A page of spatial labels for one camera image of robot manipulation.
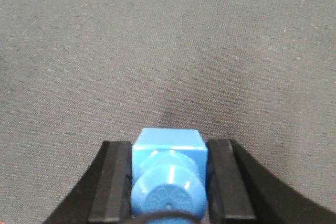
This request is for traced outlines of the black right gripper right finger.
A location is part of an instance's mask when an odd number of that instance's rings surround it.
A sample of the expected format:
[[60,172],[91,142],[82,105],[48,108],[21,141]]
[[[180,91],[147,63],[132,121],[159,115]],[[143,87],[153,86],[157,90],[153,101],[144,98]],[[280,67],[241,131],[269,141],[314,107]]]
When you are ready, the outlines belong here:
[[254,159],[235,140],[207,140],[210,223],[335,223],[315,203]]

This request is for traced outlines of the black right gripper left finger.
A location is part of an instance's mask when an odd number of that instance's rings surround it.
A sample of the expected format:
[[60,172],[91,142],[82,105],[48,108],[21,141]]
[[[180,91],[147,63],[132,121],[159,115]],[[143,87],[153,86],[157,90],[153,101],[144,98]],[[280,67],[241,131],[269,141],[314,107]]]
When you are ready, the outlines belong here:
[[131,218],[130,142],[104,141],[89,168],[45,223],[119,223]]

